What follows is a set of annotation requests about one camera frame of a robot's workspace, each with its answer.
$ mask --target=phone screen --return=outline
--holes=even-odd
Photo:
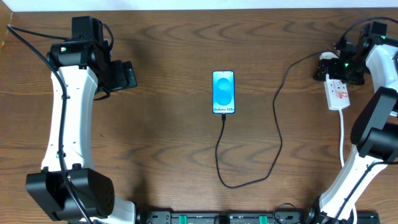
[[[213,72],[213,113],[235,113],[233,71]]]

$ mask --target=power strip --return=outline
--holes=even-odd
[[[333,53],[326,52],[321,54],[319,59],[337,58]],[[329,110],[341,110],[349,106],[349,98],[347,86],[341,80],[329,79],[329,74],[326,74],[325,84],[326,99],[328,101]]]

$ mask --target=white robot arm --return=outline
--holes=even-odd
[[[63,91],[52,73],[53,112],[50,141],[41,172],[28,174],[26,189],[43,211],[53,220],[78,222],[82,212],[66,191],[62,169],[73,186],[77,200],[83,204],[91,222],[135,224],[136,208],[132,202],[114,195],[111,179],[94,171],[91,153],[91,115],[94,95],[137,86],[130,62],[110,61],[111,45],[103,40],[102,27],[109,28],[90,16],[72,19],[72,38],[54,44],[47,55],[67,93],[63,128],[63,167],[58,158]]]
[[[328,68],[324,71],[321,69],[314,76],[319,79],[324,72],[334,75],[334,79],[363,84],[361,67],[366,65],[376,93],[353,126],[353,145],[346,164],[330,188],[320,196],[316,215],[312,222],[307,223],[327,223],[332,220],[346,222],[352,207],[370,181],[387,167],[386,162],[392,162],[398,156],[398,128],[387,122],[389,115],[397,116],[398,42],[388,39],[385,33],[374,33],[375,30],[380,32],[381,27],[386,30],[384,25],[374,22],[371,26],[364,26],[359,44],[368,47],[357,46],[358,52],[354,55],[350,49],[350,56],[342,55],[343,59],[333,59],[332,63],[331,60],[324,61],[323,67]],[[347,54],[345,49],[340,53]]]

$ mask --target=black cable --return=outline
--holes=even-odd
[[[396,52],[396,54],[394,55],[394,57],[392,59],[394,60],[394,65],[396,66],[396,70],[398,73],[398,51]]]
[[[347,33],[349,31],[351,31],[352,29],[354,29],[354,27],[356,27],[357,25],[360,25],[360,24],[362,24],[364,22],[367,22],[367,21],[373,21],[373,20],[379,20],[379,19],[388,20],[388,21],[395,22],[396,24],[398,24],[398,20],[390,18],[390,17],[385,17],[385,16],[369,17],[369,18],[360,20],[360,21],[356,22],[354,25],[352,25],[351,27],[349,27],[346,30],[346,32],[344,32],[344,34],[340,37],[340,40],[338,41],[338,43],[341,43],[344,40],[344,38],[347,35]]]
[[[101,96],[101,97],[98,97],[98,98],[95,98],[95,99],[94,99],[95,101],[96,101],[96,100],[105,100],[105,99],[111,97],[111,92],[110,92],[109,90],[107,90],[105,87],[102,88],[102,90],[105,92],[105,95],[104,95],[104,96]]]
[[[226,115],[225,115],[225,114],[222,115],[223,127],[221,128],[221,133],[220,133],[220,136],[219,136],[218,141],[217,141],[217,144],[216,144],[216,148],[215,148],[215,157],[216,157],[216,168],[217,168],[218,178],[220,179],[220,182],[224,185],[224,187],[226,187],[226,188],[228,188],[228,189],[238,189],[238,188],[240,188],[240,187],[244,187],[244,186],[247,186],[247,185],[255,184],[255,183],[261,182],[261,181],[263,181],[263,180],[266,180],[266,179],[271,175],[271,172],[272,172],[272,170],[273,170],[273,168],[274,168],[274,166],[275,166],[275,164],[276,164],[276,161],[278,160],[278,157],[279,157],[279,155],[280,155],[280,152],[281,152],[282,146],[283,146],[282,134],[280,133],[280,129],[279,129],[279,125],[278,125],[278,119],[277,119],[276,112],[275,112],[275,101],[276,101],[276,98],[278,97],[278,94],[279,94],[280,90],[281,90],[281,89],[283,88],[283,86],[285,85],[286,78],[287,78],[287,74],[289,73],[289,70],[290,70],[294,65],[296,65],[296,64],[298,64],[298,63],[304,61],[305,59],[308,59],[308,58],[310,58],[310,57],[313,57],[313,56],[316,56],[316,55],[319,55],[319,54],[322,54],[322,53],[326,53],[326,52],[333,53],[333,54],[335,54],[337,57],[339,57],[339,55],[336,54],[335,52],[332,52],[332,51],[330,51],[330,50],[322,50],[322,51],[316,52],[316,53],[314,53],[314,54],[311,54],[311,55],[309,55],[309,56],[306,56],[306,57],[301,58],[300,60],[294,62],[293,64],[291,64],[291,65],[289,66],[289,68],[288,68],[288,69],[286,70],[286,72],[285,72],[285,77],[284,77],[284,79],[283,79],[283,81],[282,81],[282,84],[280,85],[279,89],[276,91],[275,96],[274,96],[274,100],[272,100],[272,110],[273,110],[273,112],[274,112],[275,125],[276,125],[276,128],[277,128],[277,130],[278,130],[278,134],[279,134],[279,138],[280,138],[280,147],[279,147],[278,153],[277,153],[276,156],[275,156],[274,161],[272,162],[272,165],[271,165],[271,168],[270,168],[269,171],[268,171],[268,174],[267,174],[264,178],[261,178],[261,179],[258,179],[258,180],[254,180],[254,181],[250,181],[250,182],[247,182],[247,183],[245,183],[245,184],[241,184],[241,185],[237,185],[237,186],[228,186],[227,184],[224,183],[223,179],[221,178],[220,169],[218,168],[218,156],[217,156],[218,144],[220,143],[221,137],[223,136],[224,126],[225,126],[225,119],[226,119],[226,118],[225,118]]]
[[[106,25],[105,23],[102,23],[102,25],[105,27],[105,29],[108,31],[109,35],[111,36],[111,43],[109,44],[108,47],[108,52],[110,52],[113,48],[113,34],[111,32],[111,29]]]
[[[296,209],[296,211],[298,211],[298,209],[296,208],[296,206],[294,206],[292,203],[285,202],[285,203],[282,203],[282,204],[278,205],[278,207],[274,210],[274,212],[272,212],[272,217],[274,218],[275,222],[277,222],[277,223],[279,223],[279,224],[282,224],[282,223],[279,221],[279,218],[276,218],[276,217],[275,217],[275,213],[277,212],[277,210],[278,210],[280,207],[285,206],[285,205],[290,205],[290,206],[294,207],[294,209]],[[299,224],[299,223],[301,222],[301,219],[302,219],[302,217],[299,217],[299,218],[298,218],[298,222],[295,222],[295,223],[293,223],[293,224]]]
[[[346,204],[348,203],[349,199],[353,196],[353,194],[355,193],[356,189],[359,187],[359,185],[361,185],[362,181],[365,179],[366,175],[372,170],[372,168],[376,165],[398,165],[398,162],[375,162],[373,164],[371,164],[370,166],[368,166],[368,168],[365,170],[365,173],[362,175],[362,177],[357,181],[357,183],[355,184],[354,188],[351,190],[351,192],[348,194],[348,196],[344,199],[344,202],[342,204],[342,206],[340,207],[340,209],[338,210],[337,215],[335,216],[335,221],[337,221],[338,217],[341,215],[341,213],[344,210],[344,207],[346,206]]]
[[[14,36],[16,36],[22,43],[24,43],[28,48],[31,49],[31,51],[33,51],[33,53],[35,53],[45,64],[46,66],[48,66],[48,68],[51,70],[51,72],[55,75],[55,77],[57,78],[61,89],[62,89],[62,109],[61,109],[61,119],[60,119],[60,132],[59,132],[59,137],[58,137],[58,158],[60,161],[60,167],[61,167],[61,173],[62,173],[62,177],[63,177],[63,181],[65,183],[65,186],[67,187],[67,190],[71,196],[71,198],[73,199],[73,201],[76,203],[76,206],[79,208],[81,214],[84,216],[84,218],[86,219],[86,221],[89,224],[92,224],[93,222],[90,220],[89,216],[86,213],[86,210],[84,208],[84,206],[80,203],[80,200],[78,199],[76,193],[73,191],[72,187],[71,187],[71,183],[69,183],[68,177],[67,177],[67,173],[66,173],[66,168],[65,168],[65,153],[63,152],[63,131],[64,131],[64,127],[65,127],[65,112],[67,109],[67,99],[68,99],[68,95],[67,95],[67,89],[65,88],[65,85],[60,77],[60,75],[58,74],[58,72],[51,66],[50,62],[35,48],[33,47],[28,41],[26,41],[23,37],[21,37],[19,34],[17,34],[14,30],[14,26],[12,25],[7,25],[8,30],[10,31],[10,33],[12,33]],[[35,32],[26,32],[29,34],[34,34],[36,35],[37,33]]]
[[[41,34],[41,33],[38,33],[38,32],[25,30],[25,29],[22,29],[22,28],[19,28],[19,27],[10,25],[10,24],[8,24],[7,27],[8,27],[8,29],[11,28],[11,29],[14,29],[14,30],[25,32],[27,34],[37,35],[37,36],[41,36],[41,37],[46,37],[46,38],[51,38],[51,39],[59,39],[59,40],[69,40],[69,38],[67,38],[67,37],[59,37],[59,36],[54,36],[54,35]]]

